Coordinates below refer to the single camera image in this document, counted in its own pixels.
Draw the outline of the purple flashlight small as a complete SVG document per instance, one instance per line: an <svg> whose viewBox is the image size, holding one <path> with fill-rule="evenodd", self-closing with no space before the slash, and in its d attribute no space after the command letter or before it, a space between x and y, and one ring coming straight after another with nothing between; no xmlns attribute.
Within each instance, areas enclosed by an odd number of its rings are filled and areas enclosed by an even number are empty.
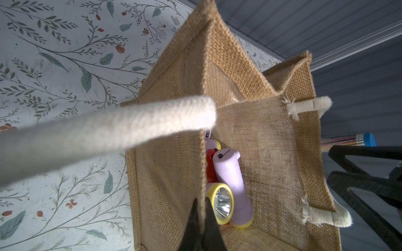
<svg viewBox="0 0 402 251"><path fill-rule="evenodd" d="M234 206L230 224L238 229L248 228L253 223L254 212L246 194L239 159L240 152L230 147L213 155L213 165L218 180L228 185L233 194Z"/></svg>

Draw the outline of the purple flashlight row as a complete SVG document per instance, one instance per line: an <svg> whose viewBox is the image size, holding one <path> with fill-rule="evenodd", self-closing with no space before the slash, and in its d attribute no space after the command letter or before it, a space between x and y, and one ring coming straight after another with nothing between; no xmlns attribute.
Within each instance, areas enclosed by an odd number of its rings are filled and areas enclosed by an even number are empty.
<svg viewBox="0 0 402 251"><path fill-rule="evenodd" d="M234 197L230 187L224 183L208 183L206 196L210 199L218 225L229 223L234 210Z"/></svg>

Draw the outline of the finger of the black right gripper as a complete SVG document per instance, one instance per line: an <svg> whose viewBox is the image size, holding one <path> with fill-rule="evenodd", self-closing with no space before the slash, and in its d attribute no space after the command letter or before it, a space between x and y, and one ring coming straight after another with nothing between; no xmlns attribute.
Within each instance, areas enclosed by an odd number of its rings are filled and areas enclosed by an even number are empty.
<svg viewBox="0 0 402 251"><path fill-rule="evenodd" d="M350 156L362 156L379 159L402 160L401 146L333 146L328 156L346 171L362 171L357 165L346 158Z"/></svg>
<svg viewBox="0 0 402 251"><path fill-rule="evenodd" d="M402 204L401 182L369 174L335 171L329 175L327 183L391 250L402 249L402 233L351 190L357 188L372 192L385 202L392 201L391 206L396 208Z"/></svg>

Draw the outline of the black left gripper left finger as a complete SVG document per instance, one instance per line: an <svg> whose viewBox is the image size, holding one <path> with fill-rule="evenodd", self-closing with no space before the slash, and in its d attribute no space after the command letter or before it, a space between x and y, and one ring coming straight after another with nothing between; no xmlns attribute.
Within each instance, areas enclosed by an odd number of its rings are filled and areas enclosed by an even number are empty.
<svg viewBox="0 0 402 251"><path fill-rule="evenodd" d="M192 209L178 251L201 250L201 231L197 206L197 199L195 199L192 204Z"/></svg>

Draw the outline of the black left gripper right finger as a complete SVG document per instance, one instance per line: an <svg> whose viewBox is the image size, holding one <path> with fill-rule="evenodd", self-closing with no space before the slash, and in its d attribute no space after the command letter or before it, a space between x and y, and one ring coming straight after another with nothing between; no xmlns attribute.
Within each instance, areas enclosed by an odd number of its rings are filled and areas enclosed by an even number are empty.
<svg viewBox="0 0 402 251"><path fill-rule="evenodd" d="M214 208L208 197L205 198L205 202L205 229L202 234L203 251L226 251L227 249L220 233L219 225L215 217Z"/></svg>

